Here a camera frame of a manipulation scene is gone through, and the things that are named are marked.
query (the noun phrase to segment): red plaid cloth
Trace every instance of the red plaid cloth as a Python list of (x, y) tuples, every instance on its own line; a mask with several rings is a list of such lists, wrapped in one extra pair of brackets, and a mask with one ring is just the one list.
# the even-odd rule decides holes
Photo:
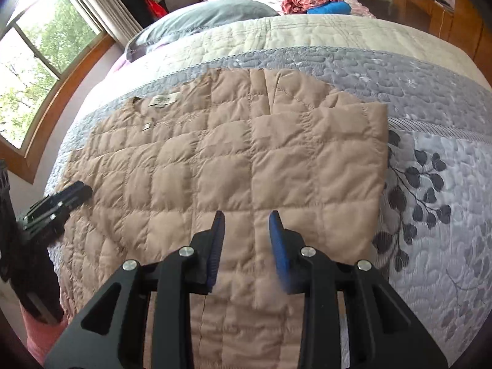
[(334, 2), (342, 0), (283, 0), (282, 11), (286, 14), (301, 14), (306, 12), (309, 8), (319, 7), (329, 1)]

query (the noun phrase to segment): metal bolt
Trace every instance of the metal bolt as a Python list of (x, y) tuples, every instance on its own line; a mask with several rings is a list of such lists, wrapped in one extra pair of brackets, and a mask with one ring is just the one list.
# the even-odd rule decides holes
[(301, 255), (303, 257), (312, 257), (315, 254), (316, 254), (316, 250), (313, 247), (302, 247), (301, 248)]
[(357, 267), (364, 272), (367, 272), (372, 268), (372, 264), (369, 261), (366, 261), (365, 259), (362, 259), (358, 261)]
[(189, 245), (187, 245), (186, 247), (181, 247), (181, 249), (180, 249), (180, 255), (182, 257), (190, 257), (194, 253), (195, 253), (195, 250), (193, 249), (193, 247), (190, 247)]
[(137, 261), (134, 259), (129, 259), (123, 262), (123, 270), (124, 271), (133, 271), (137, 267)]

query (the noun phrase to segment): green foliage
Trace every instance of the green foliage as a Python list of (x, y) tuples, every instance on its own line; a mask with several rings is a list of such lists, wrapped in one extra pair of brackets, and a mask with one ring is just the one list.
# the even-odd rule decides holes
[[(69, 0), (56, 2), (51, 21), (42, 27), (23, 28), (23, 31), (59, 72), (63, 72), (95, 37), (94, 31)], [(36, 112), (57, 79), (40, 60), (29, 70), (17, 69), (19, 65), (15, 62), (4, 63), (4, 66), (18, 77), (25, 88), (10, 88), (0, 95), (0, 133), (20, 147)], [(28, 83), (23, 81), (26, 78), (30, 79)]]

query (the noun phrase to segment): wooden window sill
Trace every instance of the wooden window sill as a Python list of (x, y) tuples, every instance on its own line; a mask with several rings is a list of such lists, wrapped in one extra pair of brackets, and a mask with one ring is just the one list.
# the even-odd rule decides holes
[(79, 61), (70, 75), (67, 76), (61, 86), (56, 90), (51, 100), (45, 100), (43, 105), (46, 104), (46, 108), (40, 113), (37, 123), (33, 122), (33, 129), (29, 129), (28, 131), (28, 135), (31, 131), (32, 133), (25, 149), (15, 148), (0, 136), (0, 157), (5, 159), (9, 171), (15, 173), (28, 183), (34, 183), (39, 162), (43, 156), (48, 139), (68, 101), (70, 101), (70, 98), (72, 98), (73, 93), (77, 90), (80, 83), (82, 83), (85, 76), (87, 76), (93, 66), (114, 43), (115, 41), (111, 36), (103, 33), (98, 38), (97, 43)]

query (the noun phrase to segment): gray pillow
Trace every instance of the gray pillow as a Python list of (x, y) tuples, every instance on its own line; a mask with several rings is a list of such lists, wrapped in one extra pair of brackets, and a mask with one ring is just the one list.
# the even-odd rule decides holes
[(193, 4), (169, 13), (134, 36), (126, 45), (126, 59), (133, 62), (159, 46), (217, 26), (277, 15), (273, 8), (253, 0), (218, 0)]

